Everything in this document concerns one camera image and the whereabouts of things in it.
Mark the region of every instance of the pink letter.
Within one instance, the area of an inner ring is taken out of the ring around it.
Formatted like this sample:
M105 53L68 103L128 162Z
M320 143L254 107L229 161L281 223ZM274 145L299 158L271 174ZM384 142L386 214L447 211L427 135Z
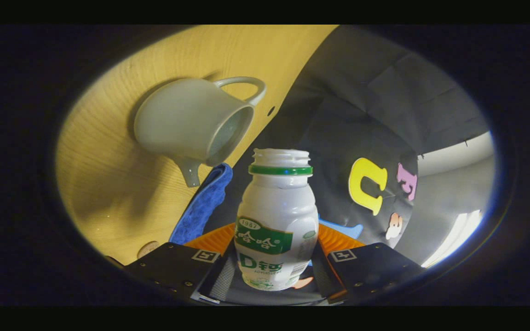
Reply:
M418 180L416 175L412 175L410 172L406 171L404 167L402 167L402 163L398 163L398 172L396 173L396 180L399 182L404 182L402 184L402 190L406 193L410 193L408 195L408 199L410 201L414 200L414 193L416 192L416 181Z

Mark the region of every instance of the yellow letter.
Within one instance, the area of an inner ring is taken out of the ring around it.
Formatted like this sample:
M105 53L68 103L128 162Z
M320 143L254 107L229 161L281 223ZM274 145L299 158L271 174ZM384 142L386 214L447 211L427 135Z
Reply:
M374 212L374 216L376 216L381 208L383 198L381 195L374 198L361 190L361 180L364 177L373 180L379 185L379 189L383 191L386 189L387 170L362 157L353 163L351 174L349 174L349 194L351 199L359 205L371 209Z

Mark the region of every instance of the wooden table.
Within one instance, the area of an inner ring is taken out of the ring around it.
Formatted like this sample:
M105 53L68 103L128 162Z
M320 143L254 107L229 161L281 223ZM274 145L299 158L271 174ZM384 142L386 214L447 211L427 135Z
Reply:
M147 153L133 136L135 111L157 86L184 77L252 76L267 84L233 166L271 121L294 80L336 25L204 25L171 35L118 63L76 101L59 136L56 174L76 227L122 264L149 241L165 243L197 187L185 185L168 157ZM244 99L249 84L225 86ZM200 166L200 180L211 168Z

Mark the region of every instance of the plastic bottle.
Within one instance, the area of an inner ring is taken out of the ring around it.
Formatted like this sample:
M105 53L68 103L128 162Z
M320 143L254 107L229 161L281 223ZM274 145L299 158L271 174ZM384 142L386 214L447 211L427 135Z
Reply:
M238 266L250 287L282 291L299 280L318 239L312 167L307 151L254 152L234 231Z

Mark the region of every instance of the light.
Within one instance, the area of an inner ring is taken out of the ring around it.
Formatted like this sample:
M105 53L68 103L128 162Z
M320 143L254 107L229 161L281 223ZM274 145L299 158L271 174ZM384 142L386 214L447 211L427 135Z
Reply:
M430 268L451 255L469 238L481 221L482 216L479 210L475 210L469 215L467 213L459 214L441 246L421 266Z

